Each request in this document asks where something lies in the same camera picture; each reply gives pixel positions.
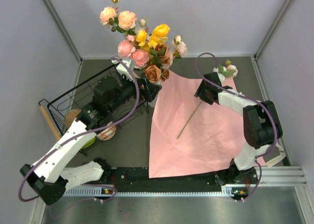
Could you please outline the brown rose stem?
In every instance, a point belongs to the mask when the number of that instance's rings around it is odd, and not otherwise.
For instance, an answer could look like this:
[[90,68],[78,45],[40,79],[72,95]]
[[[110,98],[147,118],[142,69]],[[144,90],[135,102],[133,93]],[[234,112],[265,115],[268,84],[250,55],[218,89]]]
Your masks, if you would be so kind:
[[173,63],[173,53],[166,44],[157,45],[149,53],[149,61],[144,68],[146,78],[151,83],[169,79],[169,68]]

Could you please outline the deep pink rose stem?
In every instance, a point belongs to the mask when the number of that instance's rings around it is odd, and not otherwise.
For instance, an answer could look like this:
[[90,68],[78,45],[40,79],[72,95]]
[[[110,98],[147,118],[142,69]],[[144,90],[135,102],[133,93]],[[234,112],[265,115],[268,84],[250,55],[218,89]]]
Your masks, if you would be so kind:
[[127,57],[135,62],[137,69],[145,68],[149,62],[149,53],[142,49],[136,49],[133,42],[135,38],[128,35],[126,39],[118,45],[118,55],[121,58]]

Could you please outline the yellow rose stem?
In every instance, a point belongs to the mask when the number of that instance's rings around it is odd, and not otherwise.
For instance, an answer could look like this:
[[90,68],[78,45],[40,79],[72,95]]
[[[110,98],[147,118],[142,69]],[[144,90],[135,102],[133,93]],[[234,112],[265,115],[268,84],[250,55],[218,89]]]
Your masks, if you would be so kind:
[[170,27],[167,24],[160,24],[151,34],[149,34],[148,31],[149,28],[144,26],[135,36],[137,46],[146,52],[150,52],[152,49],[155,49],[157,45],[163,45],[167,42],[167,35],[170,32]]

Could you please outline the pink wrapping paper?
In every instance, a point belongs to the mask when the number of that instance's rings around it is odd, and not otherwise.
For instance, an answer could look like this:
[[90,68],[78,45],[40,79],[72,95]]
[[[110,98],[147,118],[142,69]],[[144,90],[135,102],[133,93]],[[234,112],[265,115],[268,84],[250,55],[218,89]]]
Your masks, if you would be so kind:
[[245,143],[243,118],[194,96],[201,79],[170,72],[153,112],[149,177],[173,177],[227,169]]

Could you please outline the cream printed ribbon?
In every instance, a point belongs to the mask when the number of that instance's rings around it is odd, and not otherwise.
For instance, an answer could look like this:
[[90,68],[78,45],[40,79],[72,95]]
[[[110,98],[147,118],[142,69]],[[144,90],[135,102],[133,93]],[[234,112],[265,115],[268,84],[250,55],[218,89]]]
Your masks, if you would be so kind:
[[[271,149],[272,145],[262,146],[257,150],[257,155],[264,154]],[[281,163],[282,160],[286,157],[285,149],[277,142],[275,148],[271,151],[271,153],[266,156],[258,158],[258,162],[262,167],[271,168],[278,163]]]

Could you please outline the peach rose stem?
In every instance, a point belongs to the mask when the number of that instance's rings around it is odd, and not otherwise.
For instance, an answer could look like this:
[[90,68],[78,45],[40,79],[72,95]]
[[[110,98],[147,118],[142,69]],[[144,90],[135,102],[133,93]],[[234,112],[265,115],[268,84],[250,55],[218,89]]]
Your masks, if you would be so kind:
[[100,22],[104,26],[110,26],[111,31],[118,31],[125,36],[135,35],[137,16],[131,11],[118,11],[119,0],[111,0],[113,6],[107,6],[100,12]]

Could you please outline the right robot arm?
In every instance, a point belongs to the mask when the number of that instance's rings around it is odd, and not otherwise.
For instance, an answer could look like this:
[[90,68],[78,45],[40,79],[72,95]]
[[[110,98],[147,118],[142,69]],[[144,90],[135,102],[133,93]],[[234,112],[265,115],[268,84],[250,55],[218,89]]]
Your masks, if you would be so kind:
[[242,116],[245,143],[229,167],[230,179],[236,183],[242,182],[258,158],[274,149],[283,135],[274,103],[270,100],[258,101],[230,86],[222,86],[216,72],[203,75],[194,96],[210,105],[216,103],[225,106]]

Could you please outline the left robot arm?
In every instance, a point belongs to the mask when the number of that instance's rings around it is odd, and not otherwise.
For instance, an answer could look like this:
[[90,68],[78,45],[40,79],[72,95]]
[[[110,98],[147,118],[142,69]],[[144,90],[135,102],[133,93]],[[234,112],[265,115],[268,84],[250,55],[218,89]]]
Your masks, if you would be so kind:
[[80,185],[108,182],[111,167],[101,158],[76,168],[68,168],[67,164],[89,141],[100,138],[107,129],[133,114],[130,111],[114,123],[113,113],[122,105],[131,98],[135,98],[134,108],[141,100],[152,102],[160,89],[161,85],[144,78],[129,80],[123,75],[121,80],[112,76],[100,79],[94,87],[92,101],[82,108],[60,140],[39,161],[22,166],[23,181],[46,205],[56,203],[66,191]]

